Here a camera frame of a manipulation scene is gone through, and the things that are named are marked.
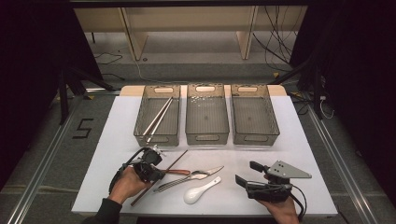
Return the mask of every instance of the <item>floor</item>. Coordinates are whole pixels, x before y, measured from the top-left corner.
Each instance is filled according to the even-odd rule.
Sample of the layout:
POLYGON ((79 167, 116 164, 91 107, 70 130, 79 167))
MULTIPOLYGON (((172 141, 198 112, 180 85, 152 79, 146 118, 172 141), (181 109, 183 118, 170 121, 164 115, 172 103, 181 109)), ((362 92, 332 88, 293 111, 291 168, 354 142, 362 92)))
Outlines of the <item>floor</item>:
MULTIPOLYGON (((265 52, 253 39, 248 60, 242 60, 234 33, 152 33, 142 59, 135 63, 123 34, 86 34, 97 57, 105 82, 115 86, 193 81, 230 83, 267 83, 276 74, 290 67, 265 52)), ((270 34, 258 32, 258 39, 267 45, 270 34)), ((286 45, 292 49, 295 33, 287 33, 286 45)), ((269 48, 281 54, 278 43, 269 48)), ((359 155, 331 103, 324 103, 328 118, 318 120, 306 101, 310 92, 297 92, 297 77, 283 83, 287 92, 300 94, 305 100, 292 97, 296 113, 317 160, 334 204, 336 217, 306 217, 304 223, 396 223, 396 209, 375 181, 359 155)), ((98 88, 84 82, 88 89, 98 88)), ((69 94, 71 119, 60 126, 60 102, 53 100, 46 118, 36 133, 12 177, 0 193, 0 223, 79 223, 79 214, 70 212, 78 189, 91 162, 107 115, 118 92, 90 91, 84 97, 69 94), (78 127, 89 127, 86 132, 78 127)), ((137 217, 121 217, 120 223, 136 223, 137 217)), ((271 223, 259 219, 139 219, 139 223, 271 223)))

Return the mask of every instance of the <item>gray floor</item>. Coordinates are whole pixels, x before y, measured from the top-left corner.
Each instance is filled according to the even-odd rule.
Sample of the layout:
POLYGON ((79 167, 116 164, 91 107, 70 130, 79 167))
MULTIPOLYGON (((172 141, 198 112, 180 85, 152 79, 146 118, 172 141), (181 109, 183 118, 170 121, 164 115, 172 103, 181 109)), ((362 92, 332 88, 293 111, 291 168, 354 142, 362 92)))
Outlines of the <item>gray floor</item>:
MULTIPOLYGON (((99 64, 105 81, 116 87, 137 84, 152 84, 153 80, 161 82, 176 82, 183 84, 192 81, 217 81, 230 83, 267 83, 274 79, 274 73, 279 71, 270 66, 287 70, 286 64, 280 63, 271 54, 265 54, 257 41, 253 41, 248 60, 242 60, 239 54, 234 33, 154 33, 150 34, 145 46, 142 60, 134 63, 127 49, 123 34, 95 34, 96 43, 93 44, 91 35, 87 38, 92 45, 93 53, 109 52, 120 54, 122 58, 114 63, 99 64)), ((267 39, 267 33, 257 33, 262 41, 267 39)), ((290 36, 288 45, 292 48, 294 37, 290 36)), ((276 43, 270 44, 276 49, 276 43)), ((118 56, 103 55, 97 62, 106 63, 118 56)), ((283 85, 287 91, 297 91, 295 84, 298 77, 294 77, 283 85)), ((95 86, 85 82, 87 88, 95 86)), ((106 123, 116 94, 108 92, 90 93, 92 97, 84 97, 76 110, 70 125, 65 130, 65 136, 58 151, 50 163, 40 188, 33 202, 29 204, 22 223, 79 223, 83 217, 70 212, 85 172, 92 159, 96 144, 106 123), (86 127, 92 128, 88 138, 76 139, 85 132, 78 131, 82 119, 86 127)), ((326 149, 322 136, 313 119, 314 115, 308 111, 304 103, 295 103, 296 112, 304 128, 309 145, 317 160, 319 169, 332 195, 333 201, 339 208, 340 215, 330 218, 306 217, 304 223, 365 223, 354 199, 349 194, 340 176, 332 156, 326 149)), ((25 153, 12 177, 0 193, 0 223, 7 223, 14 206, 17 205, 35 174, 37 167, 46 155, 52 138, 60 128, 60 103, 57 98, 48 110, 32 142, 30 150, 25 153)), ((346 162, 348 171, 359 186, 363 197, 367 200, 378 223, 396 223, 396 210, 384 194, 381 187, 367 168, 364 160, 356 153, 343 124, 336 113, 332 119, 324 119, 323 124, 329 131, 337 150, 346 162)), ((270 223, 271 220, 261 219, 177 219, 151 220, 157 223, 270 223)), ((136 217, 122 217, 120 223, 136 223, 136 217)))

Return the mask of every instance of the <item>spoon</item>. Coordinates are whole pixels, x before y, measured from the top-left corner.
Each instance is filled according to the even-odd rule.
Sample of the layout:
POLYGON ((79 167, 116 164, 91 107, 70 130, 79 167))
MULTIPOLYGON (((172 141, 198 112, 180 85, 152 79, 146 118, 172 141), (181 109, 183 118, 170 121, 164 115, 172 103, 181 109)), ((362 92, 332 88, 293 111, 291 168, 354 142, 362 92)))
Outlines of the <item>spoon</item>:
POLYGON ((196 203, 201 195, 207 190, 217 185, 221 181, 221 178, 218 176, 214 180, 210 181, 208 184, 203 185, 201 187, 188 189, 184 193, 184 202, 187 204, 196 203))

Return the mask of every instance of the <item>hand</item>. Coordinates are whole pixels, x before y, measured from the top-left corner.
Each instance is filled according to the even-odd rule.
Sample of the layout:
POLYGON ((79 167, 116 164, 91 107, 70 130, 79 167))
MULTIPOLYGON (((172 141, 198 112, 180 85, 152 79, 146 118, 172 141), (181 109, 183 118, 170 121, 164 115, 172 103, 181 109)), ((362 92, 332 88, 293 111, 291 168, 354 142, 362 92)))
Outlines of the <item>hand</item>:
POLYGON ((143 182, 134 171, 134 168, 127 166, 107 198, 116 203, 123 204, 126 199, 135 196, 142 189, 149 187, 151 187, 149 182, 143 182))
POLYGON ((296 208, 294 206, 294 200, 291 197, 289 197, 283 203, 268 203, 260 200, 257 200, 257 202, 267 207, 268 211, 271 213, 271 215, 274 217, 277 223, 279 224, 299 223, 299 220, 297 218, 296 208))

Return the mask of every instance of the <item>sleeve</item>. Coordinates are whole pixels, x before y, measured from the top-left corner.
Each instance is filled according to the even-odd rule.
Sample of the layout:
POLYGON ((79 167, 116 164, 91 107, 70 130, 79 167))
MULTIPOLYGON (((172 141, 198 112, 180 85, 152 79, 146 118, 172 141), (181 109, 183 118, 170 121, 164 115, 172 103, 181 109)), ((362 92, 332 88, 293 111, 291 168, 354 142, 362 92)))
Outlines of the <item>sleeve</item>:
POLYGON ((81 224, 117 224, 119 223, 121 208, 121 204, 103 199, 96 215, 85 218, 81 224))

